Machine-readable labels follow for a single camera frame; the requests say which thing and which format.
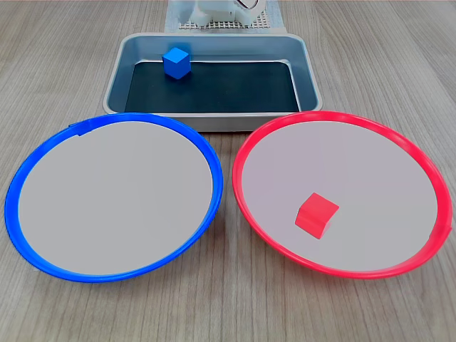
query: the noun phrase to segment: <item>white grid mat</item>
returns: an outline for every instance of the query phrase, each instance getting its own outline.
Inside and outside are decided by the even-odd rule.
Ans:
[[[185,24],[179,24],[179,30],[195,30],[195,29],[270,29],[269,17],[266,9],[258,16],[252,25],[245,26],[238,21],[211,21],[206,26],[197,26],[196,24],[188,21]]]

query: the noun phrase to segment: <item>tray rim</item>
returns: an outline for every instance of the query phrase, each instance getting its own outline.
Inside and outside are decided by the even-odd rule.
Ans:
[[[320,110],[323,106],[322,100],[321,100],[321,94],[320,90],[318,89],[317,83],[316,83],[316,77],[314,74],[314,70],[312,68],[311,64],[311,59],[309,52],[307,51],[306,44],[304,43],[304,40],[292,33],[193,33],[193,32],[188,32],[188,33],[133,33],[128,36],[126,36],[121,42],[120,42],[120,47],[118,49],[118,54],[115,59],[114,67],[113,70],[110,74],[109,82],[108,82],[108,87],[106,88],[105,95],[103,98],[103,109],[107,114],[116,114],[119,112],[115,112],[112,110],[109,105],[108,105],[108,100],[110,97],[110,94],[113,90],[114,86],[114,80],[115,80],[115,75],[117,73],[117,69],[120,63],[120,58],[122,57],[124,48],[126,43],[133,38],[141,37],[141,36],[153,36],[153,37],[158,37],[158,36],[174,36],[174,37],[182,37],[182,36],[196,36],[196,37],[213,37],[214,35],[220,36],[220,37],[288,37],[292,38],[296,41],[298,41],[301,44],[301,47],[305,53],[308,68],[309,68],[309,74],[311,77],[312,85],[314,86],[313,89],[316,94],[316,107],[312,109],[311,111],[317,111]],[[293,74],[291,74],[291,79],[294,84],[294,79],[293,79]],[[159,116],[166,116],[169,118],[186,118],[186,119],[215,119],[215,118],[277,118],[285,115],[292,114],[294,112],[275,112],[275,113],[268,113],[268,112],[263,112],[263,113],[153,113],[154,115],[159,115]]]

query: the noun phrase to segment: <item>cube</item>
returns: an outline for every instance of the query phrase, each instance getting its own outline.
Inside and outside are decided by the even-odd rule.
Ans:
[[[181,79],[191,71],[190,55],[178,48],[171,49],[163,57],[165,73],[176,80]]]
[[[304,204],[301,205],[301,208],[299,208],[295,225],[302,228],[313,237],[321,239],[329,227],[329,220],[338,209],[338,205],[313,193]]]

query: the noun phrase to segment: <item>red cube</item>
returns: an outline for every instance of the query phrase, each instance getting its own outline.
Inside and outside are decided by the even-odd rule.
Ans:
[[[313,193],[299,208],[295,224],[313,237],[321,239],[329,226],[329,220],[338,209],[338,205]]]

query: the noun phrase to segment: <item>blue cube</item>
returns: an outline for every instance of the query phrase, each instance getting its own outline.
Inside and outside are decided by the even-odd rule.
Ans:
[[[162,60],[165,73],[177,80],[191,71],[190,55],[178,48],[171,49],[162,57]]]

